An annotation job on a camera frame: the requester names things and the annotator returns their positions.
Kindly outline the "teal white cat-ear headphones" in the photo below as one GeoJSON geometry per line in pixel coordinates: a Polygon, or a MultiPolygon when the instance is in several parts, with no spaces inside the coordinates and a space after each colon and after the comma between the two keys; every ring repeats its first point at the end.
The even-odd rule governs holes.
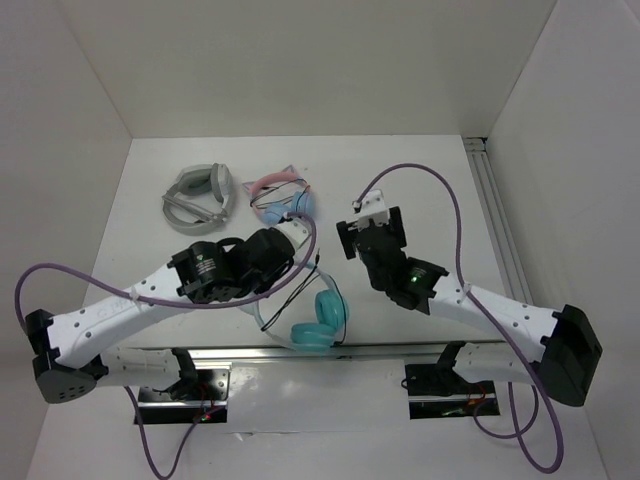
{"type": "Polygon", "coordinates": [[[308,275],[268,320],[262,317],[258,302],[240,307],[243,313],[254,319],[259,330],[280,347],[297,352],[320,354],[334,346],[342,345],[346,340],[350,317],[349,306],[335,279],[319,268],[319,259],[320,255],[317,254],[313,261],[305,264],[305,268],[309,271],[308,275]],[[321,279],[326,288],[314,297],[315,320],[292,325],[288,338],[272,333],[272,326],[284,310],[316,279],[321,279]]]}

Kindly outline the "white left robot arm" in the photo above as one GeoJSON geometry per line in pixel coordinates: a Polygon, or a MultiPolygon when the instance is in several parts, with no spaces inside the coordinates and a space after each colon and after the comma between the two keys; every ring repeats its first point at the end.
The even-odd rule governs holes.
{"type": "Polygon", "coordinates": [[[122,294],[67,314],[30,313],[26,333],[44,400],[61,404],[112,385],[189,397],[203,379],[187,350],[123,349],[120,342],[180,313],[245,305],[270,291],[309,235],[294,221],[246,240],[199,241],[122,294]]]}

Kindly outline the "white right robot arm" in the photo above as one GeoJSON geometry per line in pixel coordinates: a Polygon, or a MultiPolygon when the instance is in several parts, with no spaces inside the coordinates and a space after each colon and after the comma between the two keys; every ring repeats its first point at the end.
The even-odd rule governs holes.
{"type": "Polygon", "coordinates": [[[371,287],[399,307],[514,341],[511,352],[463,341],[449,344],[436,369],[441,388],[457,392],[485,380],[539,383],[561,404],[585,403],[603,349],[581,309],[527,305],[463,284],[445,268],[407,256],[397,207],[360,213],[353,221],[337,223],[336,229],[346,258],[359,258],[371,287]]]}

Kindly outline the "pink blue cat-ear headphones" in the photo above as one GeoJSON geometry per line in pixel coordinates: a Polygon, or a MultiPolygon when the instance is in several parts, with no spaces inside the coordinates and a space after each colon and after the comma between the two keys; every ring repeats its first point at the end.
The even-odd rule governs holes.
{"type": "Polygon", "coordinates": [[[243,182],[249,205],[267,225],[275,225],[287,213],[315,216],[316,207],[310,184],[293,165],[254,181],[243,182]]]}

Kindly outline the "grey over-ear headphones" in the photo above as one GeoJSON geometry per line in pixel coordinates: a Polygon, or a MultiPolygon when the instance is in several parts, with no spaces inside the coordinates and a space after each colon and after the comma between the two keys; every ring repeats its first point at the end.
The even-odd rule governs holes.
{"type": "Polygon", "coordinates": [[[203,236],[223,227],[235,202],[234,182],[225,164],[184,168],[162,196],[162,214],[175,231],[203,236]]]}

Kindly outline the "aluminium mounting rail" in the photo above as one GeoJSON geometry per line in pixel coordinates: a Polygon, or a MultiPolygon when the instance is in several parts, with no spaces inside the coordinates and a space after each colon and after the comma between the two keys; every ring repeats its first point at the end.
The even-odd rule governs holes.
{"type": "Polygon", "coordinates": [[[282,346],[190,348],[195,364],[239,364],[297,361],[383,360],[431,361],[438,359],[448,342],[377,343],[339,345],[324,352],[302,352],[282,346]]]}

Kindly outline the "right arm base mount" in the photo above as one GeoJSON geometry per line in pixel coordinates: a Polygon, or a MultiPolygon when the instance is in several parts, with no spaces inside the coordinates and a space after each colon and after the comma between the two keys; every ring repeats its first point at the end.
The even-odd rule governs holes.
{"type": "Polygon", "coordinates": [[[401,387],[408,394],[411,420],[500,414],[493,382],[469,383],[454,372],[454,356],[463,346],[464,342],[451,342],[435,363],[405,365],[401,387]]]}

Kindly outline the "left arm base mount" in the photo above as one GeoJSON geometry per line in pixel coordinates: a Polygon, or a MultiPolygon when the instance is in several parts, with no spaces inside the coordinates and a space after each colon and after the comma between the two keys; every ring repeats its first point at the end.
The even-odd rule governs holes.
{"type": "Polygon", "coordinates": [[[141,387],[137,405],[145,425],[180,425],[198,420],[201,424],[227,422],[231,366],[214,363],[197,367],[186,349],[174,348],[178,381],[160,390],[141,387]]]}

